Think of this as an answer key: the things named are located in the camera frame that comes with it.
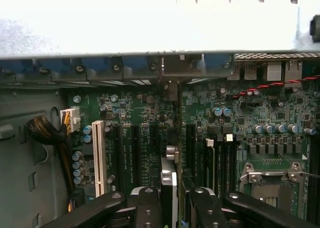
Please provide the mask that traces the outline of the white PCI slot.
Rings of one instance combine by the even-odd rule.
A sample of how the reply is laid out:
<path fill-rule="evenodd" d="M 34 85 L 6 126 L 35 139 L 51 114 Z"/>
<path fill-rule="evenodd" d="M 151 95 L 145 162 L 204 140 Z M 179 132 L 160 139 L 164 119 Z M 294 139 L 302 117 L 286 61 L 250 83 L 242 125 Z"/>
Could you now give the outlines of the white PCI slot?
<path fill-rule="evenodd" d="M 97 120 L 91 125 L 95 195 L 99 197 L 107 190 L 105 123 L 102 120 Z"/>

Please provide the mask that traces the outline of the green motherboard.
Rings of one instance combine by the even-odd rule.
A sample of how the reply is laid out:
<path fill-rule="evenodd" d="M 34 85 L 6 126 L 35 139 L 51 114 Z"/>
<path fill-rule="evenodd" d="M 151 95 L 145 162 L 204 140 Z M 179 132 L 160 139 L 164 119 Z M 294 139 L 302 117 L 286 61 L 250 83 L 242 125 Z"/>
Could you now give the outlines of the green motherboard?
<path fill-rule="evenodd" d="M 161 186 L 172 105 L 159 87 L 79 89 L 69 93 L 80 129 L 71 137 L 71 179 L 85 200 L 96 196 L 92 123 L 104 121 L 106 191 Z M 182 168 L 186 185 L 217 196 L 238 191 L 245 163 L 278 170 L 297 161 L 305 181 L 305 219 L 320 226 L 320 80 L 256 88 L 215 80 L 184 85 Z"/>

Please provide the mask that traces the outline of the blue expansion card retainer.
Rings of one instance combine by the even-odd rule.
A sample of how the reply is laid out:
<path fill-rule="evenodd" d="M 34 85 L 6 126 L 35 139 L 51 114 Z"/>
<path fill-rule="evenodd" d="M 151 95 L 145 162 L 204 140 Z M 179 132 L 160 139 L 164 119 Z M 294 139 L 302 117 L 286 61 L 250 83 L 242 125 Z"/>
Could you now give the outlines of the blue expansion card retainer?
<path fill-rule="evenodd" d="M 168 56 L 118 56 L 100 58 L 71 59 L 24 59 L 0 60 L 0 73 L 6 75 L 40 74 L 100 74 L 124 73 L 128 76 L 146 75 L 148 72 L 162 70 L 164 73 L 194 72 L 197 70 L 231 69 L 234 64 L 233 54 L 195 54 Z"/>

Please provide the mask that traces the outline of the CPU socket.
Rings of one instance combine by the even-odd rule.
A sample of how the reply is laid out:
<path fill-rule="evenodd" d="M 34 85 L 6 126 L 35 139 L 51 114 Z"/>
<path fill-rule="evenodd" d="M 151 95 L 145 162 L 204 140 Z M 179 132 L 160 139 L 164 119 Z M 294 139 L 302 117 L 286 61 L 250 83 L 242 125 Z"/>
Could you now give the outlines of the CPU socket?
<path fill-rule="evenodd" d="M 304 218 L 307 203 L 305 178 L 300 172 L 302 166 L 297 161 L 278 170 L 255 169 L 251 162 L 247 162 L 239 177 L 238 191 Z"/>

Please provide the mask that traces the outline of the open black PC case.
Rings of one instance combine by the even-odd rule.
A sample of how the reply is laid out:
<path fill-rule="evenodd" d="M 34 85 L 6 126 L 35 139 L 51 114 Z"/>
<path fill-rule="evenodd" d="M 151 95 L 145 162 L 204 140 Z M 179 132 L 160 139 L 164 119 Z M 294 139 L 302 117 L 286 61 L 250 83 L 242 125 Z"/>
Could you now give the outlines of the open black PC case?
<path fill-rule="evenodd" d="M 320 80 L 320 0 L 0 0 L 0 60 L 192 54 L 233 54 L 234 64 L 184 85 Z M 163 89 L 161 74 L 1 72 L 0 228 L 41 228 L 97 198 L 72 181 L 81 119 L 69 93 Z M 204 186 L 186 185 L 183 173 L 182 186 L 190 228 L 189 191 Z"/>

